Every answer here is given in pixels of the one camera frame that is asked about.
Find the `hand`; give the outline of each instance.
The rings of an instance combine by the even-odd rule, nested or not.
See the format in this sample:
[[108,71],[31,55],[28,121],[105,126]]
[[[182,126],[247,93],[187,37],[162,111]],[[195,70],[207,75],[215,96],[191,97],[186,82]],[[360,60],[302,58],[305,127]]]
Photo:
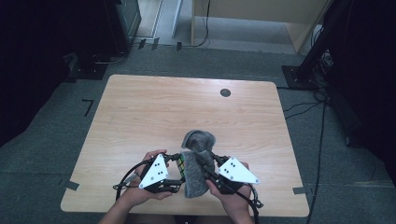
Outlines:
[[[166,149],[158,149],[155,151],[150,151],[146,154],[145,158],[143,158],[143,161],[151,159],[152,157],[156,157],[157,155],[161,153],[166,153]],[[141,165],[136,168],[134,171],[136,174],[139,176],[142,174],[144,168],[146,165]],[[150,193],[145,189],[140,189],[137,186],[139,186],[140,178],[137,177],[131,183],[129,186],[135,186],[136,188],[128,188],[125,190],[125,192],[121,195],[121,198],[126,198],[125,201],[128,201],[128,204],[131,205],[131,208],[134,206],[137,206],[141,203],[145,203],[148,199],[156,199],[156,200],[162,200],[164,198],[167,198],[172,195],[171,192],[161,192],[161,193]]]
[[[210,180],[206,180],[206,184],[210,189],[210,193],[220,199],[224,211],[233,220],[235,224],[253,223],[248,211],[248,202],[237,194],[221,194]],[[250,198],[251,189],[244,185],[238,190],[241,194]]]
[[[155,151],[150,151],[146,154],[143,161],[155,157],[160,153],[166,153],[166,149],[158,149]],[[141,174],[145,165],[136,168],[135,173]],[[139,179],[134,179],[130,186],[138,186]],[[126,217],[128,216],[131,209],[141,203],[145,203],[148,199],[162,200],[166,197],[171,196],[171,192],[161,192],[157,194],[150,193],[145,189],[140,188],[128,188],[123,192],[119,199],[113,204],[113,206],[108,210],[105,216],[99,221],[99,223],[124,223]]]

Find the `electrical cord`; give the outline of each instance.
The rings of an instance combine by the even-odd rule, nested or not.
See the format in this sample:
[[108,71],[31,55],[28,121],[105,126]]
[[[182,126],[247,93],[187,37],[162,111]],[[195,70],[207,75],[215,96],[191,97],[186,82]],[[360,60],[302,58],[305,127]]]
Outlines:
[[276,87],[277,90],[286,90],[286,91],[312,91],[312,90],[299,90],[299,89],[293,89],[289,87]]
[[322,103],[326,103],[327,100],[328,100],[328,96],[327,96],[327,94],[325,92],[322,92],[320,90],[322,90],[322,89],[314,91],[314,98],[317,100],[316,103],[301,103],[301,104],[293,105],[293,106],[291,106],[290,108],[288,108],[286,110],[283,110],[283,112],[287,112],[287,111],[292,110],[295,106],[311,105],[305,111],[300,112],[300,113],[296,113],[296,114],[293,114],[293,115],[290,115],[290,116],[287,116],[287,117],[285,117],[285,119],[289,119],[289,118],[292,118],[292,117],[295,117],[295,116],[298,116],[298,115],[302,115],[302,114],[308,112],[310,109],[314,108],[315,106],[320,105]]
[[309,207],[309,214],[306,219],[306,224],[309,224],[311,221],[312,217],[312,211],[315,206],[315,201],[317,199],[317,194],[318,194],[318,186],[319,186],[319,178],[320,178],[320,167],[321,167],[321,152],[322,152],[322,145],[323,145],[323,133],[324,133],[324,118],[325,118],[325,112],[326,112],[326,103],[323,104],[323,112],[322,112],[322,118],[321,118],[321,130],[320,130],[320,139],[319,139],[319,151],[318,151],[318,168],[317,168],[317,179],[315,182],[315,189],[313,192],[313,198],[312,198],[312,203],[311,206]]
[[264,206],[264,204],[262,202],[260,202],[259,200],[259,193],[257,192],[257,190],[253,187],[252,184],[248,184],[251,188],[251,191],[253,192],[253,203],[256,205],[256,207],[258,208],[262,208]]
[[208,40],[208,38],[209,38],[209,27],[208,27],[207,21],[208,21],[208,19],[209,19],[209,11],[210,11],[210,0],[207,2],[206,19],[203,20],[203,22],[204,22],[204,27],[205,27],[205,29],[206,29],[206,35],[205,35],[204,39],[202,40],[202,42],[201,42],[199,45],[186,46],[185,48],[199,48],[199,47],[201,47],[204,43],[206,43],[206,41]]
[[323,26],[320,27],[320,29],[315,33],[315,36],[314,36],[314,32],[312,32],[312,34],[311,34],[311,48],[312,48],[312,46],[314,46],[314,43],[317,42],[318,34],[321,34],[322,32],[323,32]]
[[289,109],[283,110],[283,112],[288,112],[288,111],[290,111],[291,109],[293,109],[294,107],[299,106],[299,105],[315,105],[315,104],[317,104],[317,103],[318,103],[318,102],[314,102],[314,103],[300,103],[300,104],[291,106]]
[[120,182],[118,185],[113,186],[113,189],[116,189],[116,190],[117,190],[116,200],[119,199],[119,197],[120,197],[120,195],[121,195],[121,190],[122,190],[122,189],[125,189],[125,188],[124,188],[124,186],[125,186],[125,179],[131,174],[131,172],[133,172],[137,167],[139,167],[139,166],[141,166],[141,165],[149,164],[149,163],[151,163],[151,162],[152,162],[152,159],[139,162],[137,165],[135,165],[134,167],[132,167],[132,169],[129,170],[128,173],[126,173],[126,175],[122,178],[121,182]]
[[102,63],[102,62],[94,62],[94,63],[97,63],[97,64],[113,64],[113,63],[119,63],[120,61],[122,61],[122,59],[125,58],[125,55],[126,55],[126,53],[123,53],[122,56],[121,56],[121,58],[118,59],[118,60],[116,60],[116,61],[114,61],[114,62],[104,62],[104,63]]
[[314,108],[315,106],[320,105],[321,103],[322,102],[315,103],[314,105],[309,106],[305,111],[297,113],[297,114],[293,114],[293,115],[290,115],[290,116],[287,116],[287,117],[285,117],[285,119],[289,119],[289,118],[295,117],[297,115],[302,115],[302,114],[308,112],[308,110]]
[[126,178],[126,180],[124,180],[124,182],[122,184],[118,184],[118,185],[114,185],[113,189],[117,189],[119,186],[122,187],[122,189],[133,189],[133,188],[137,188],[137,186],[129,186],[128,184],[130,182],[132,182],[137,176],[140,177],[140,175],[138,174],[133,174],[131,176],[129,176],[128,178]]

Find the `black tape mark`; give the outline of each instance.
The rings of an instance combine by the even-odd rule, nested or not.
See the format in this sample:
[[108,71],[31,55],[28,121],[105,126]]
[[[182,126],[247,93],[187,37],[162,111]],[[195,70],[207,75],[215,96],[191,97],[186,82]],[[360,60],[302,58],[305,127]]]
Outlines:
[[300,188],[293,188],[294,194],[305,194],[305,188],[300,187]]
[[154,43],[152,43],[151,50],[157,49],[157,47],[158,47],[158,42],[160,42],[160,38],[159,38],[159,37],[157,37],[157,38],[154,39]]
[[86,100],[86,99],[82,99],[83,102],[90,102],[90,106],[88,106],[87,112],[85,112],[84,117],[87,117],[88,113],[90,113],[91,107],[93,105],[93,100]]
[[69,180],[64,183],[64,187],[67,189],[78,190],[79,184]]
[[176,50],[177,51],[181,50],[181,46],[182,46],[181,42],[177,42]]
[[139,43],[139,48],[138,49],[142,49],[143,47],[145,47],[146,44],[146,39],[142,39]]

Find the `gray cloth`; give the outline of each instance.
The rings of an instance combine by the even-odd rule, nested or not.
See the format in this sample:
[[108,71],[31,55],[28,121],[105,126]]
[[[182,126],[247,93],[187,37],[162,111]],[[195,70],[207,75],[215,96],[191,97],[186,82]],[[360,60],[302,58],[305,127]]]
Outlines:
[[186,198],[202,196],[209,190],[205,182],[205,170],[198,164],[196,157],[201,156],[208,168],[215,171],[215,163],[209,153],[215,143],[215,136],[208,132],[193,130],[186,134],[182,147],[191,150],[181,152],[184,157]]

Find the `wooden table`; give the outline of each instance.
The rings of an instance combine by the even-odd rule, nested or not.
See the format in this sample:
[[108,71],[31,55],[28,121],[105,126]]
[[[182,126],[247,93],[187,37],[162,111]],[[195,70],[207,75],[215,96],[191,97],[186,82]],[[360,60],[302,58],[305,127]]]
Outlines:
[[[231,91],[229,97],[220,90]],[[246,161],[261,181],[260,216],[305,217],[303,186],[288,128],[272,82],[183,77],[112,76],[98,106],[61,207],[68,212],[106,212],[118,184],[146,152],[167,148],[178,153],[184,135],[194,129],[213,133],[213,151]],[[180,178],[176,164],[168,168]],[[162,201],[150,200],[134,213],[224,216],[218,199],[207,192],[184,198],[184,188]]]

